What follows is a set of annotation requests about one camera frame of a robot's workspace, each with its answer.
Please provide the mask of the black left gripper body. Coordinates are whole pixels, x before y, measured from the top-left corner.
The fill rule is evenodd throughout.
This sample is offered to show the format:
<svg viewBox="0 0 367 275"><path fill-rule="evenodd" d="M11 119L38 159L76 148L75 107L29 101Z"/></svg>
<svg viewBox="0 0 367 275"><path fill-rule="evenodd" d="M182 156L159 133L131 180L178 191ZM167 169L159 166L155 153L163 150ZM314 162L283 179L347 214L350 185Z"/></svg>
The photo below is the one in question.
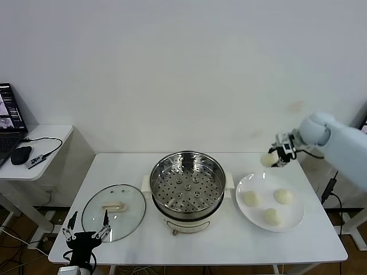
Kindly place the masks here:
<svg viewBox="0 0 367 275"><path fill-rule="evenodd" d="M96 256L93 249L100 246L102 240L95 231L75 233L67 238L67 247L72 251L70 265L89 265L91 259L96 265Z"/></svg>

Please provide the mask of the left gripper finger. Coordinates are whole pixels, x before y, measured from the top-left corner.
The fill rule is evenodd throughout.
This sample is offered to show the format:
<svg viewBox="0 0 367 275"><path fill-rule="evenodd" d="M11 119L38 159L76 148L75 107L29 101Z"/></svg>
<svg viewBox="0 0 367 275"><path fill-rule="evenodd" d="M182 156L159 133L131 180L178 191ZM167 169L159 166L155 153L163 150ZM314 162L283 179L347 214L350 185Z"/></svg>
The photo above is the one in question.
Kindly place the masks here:
<svg viewBox="0 0 367 275"><path fill-rule="evenodd" d="M66 238L66 240L76 239L73 231L76 223L76 218L77 218L77 211L75 211L72 217L69 219L67 226L62 228L62 233Z"/></svg>
<svg viewBox="0 0 367 275"><path fill-rule="evenodd" d="M102 228L100 230L98 230L92 236L92 238L105 239L109 235L110 232L111 232L111 225L110 225L110 220L109 220L109 217L108 217L108 210L105 210Z"/></svg>

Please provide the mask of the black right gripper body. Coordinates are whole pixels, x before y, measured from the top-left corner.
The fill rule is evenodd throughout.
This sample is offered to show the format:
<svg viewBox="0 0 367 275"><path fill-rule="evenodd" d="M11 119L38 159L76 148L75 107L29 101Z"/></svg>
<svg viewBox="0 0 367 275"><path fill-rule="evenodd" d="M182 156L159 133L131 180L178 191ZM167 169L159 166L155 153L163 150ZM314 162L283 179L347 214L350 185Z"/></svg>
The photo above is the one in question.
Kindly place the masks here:
<svg viewBox="0 0 367 275"><path fill-rule="evenodd" d="M293 150L282 149L278 154L278 160L282 160L287 165L290 161L295 160L295 152Z"/></svg>

